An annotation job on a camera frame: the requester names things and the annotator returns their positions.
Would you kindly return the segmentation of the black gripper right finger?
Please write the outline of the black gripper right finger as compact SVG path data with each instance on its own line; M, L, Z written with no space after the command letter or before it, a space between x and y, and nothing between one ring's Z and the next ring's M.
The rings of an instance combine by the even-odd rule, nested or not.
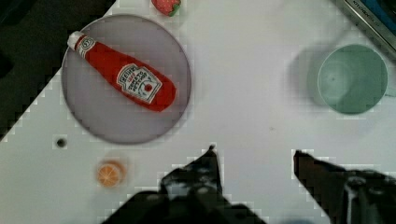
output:
M332 224L396 224L395 178L375 170L347 170L301 150L293 172Z

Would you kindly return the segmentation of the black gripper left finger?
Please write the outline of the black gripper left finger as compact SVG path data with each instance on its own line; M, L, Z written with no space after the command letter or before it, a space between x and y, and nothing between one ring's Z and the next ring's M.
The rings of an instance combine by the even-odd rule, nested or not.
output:
M222 194L213 147L161 179L160 189L136 193L101 224L266 224Z

